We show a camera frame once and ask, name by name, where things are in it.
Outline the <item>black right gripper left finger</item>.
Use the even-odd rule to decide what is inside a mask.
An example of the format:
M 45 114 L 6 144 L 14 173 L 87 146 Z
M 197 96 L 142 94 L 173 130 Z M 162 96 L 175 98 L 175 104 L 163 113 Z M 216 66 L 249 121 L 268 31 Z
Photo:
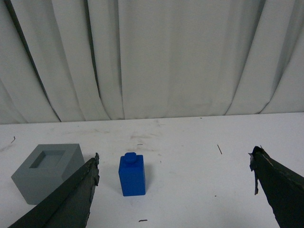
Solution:
M 99 155 L 87 161 L 11 228 L 84 228 L 99 183 Z

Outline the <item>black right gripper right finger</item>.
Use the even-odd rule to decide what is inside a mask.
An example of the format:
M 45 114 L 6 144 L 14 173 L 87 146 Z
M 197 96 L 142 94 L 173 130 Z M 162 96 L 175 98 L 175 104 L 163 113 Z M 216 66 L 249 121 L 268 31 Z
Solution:
M 258 185 L 266 195 L 275 219 L 281 228 L 304 226 L 304 178 L 272 159 L 261 147 L 254 147 L 250 169 L 255 174 L 255 194 Z

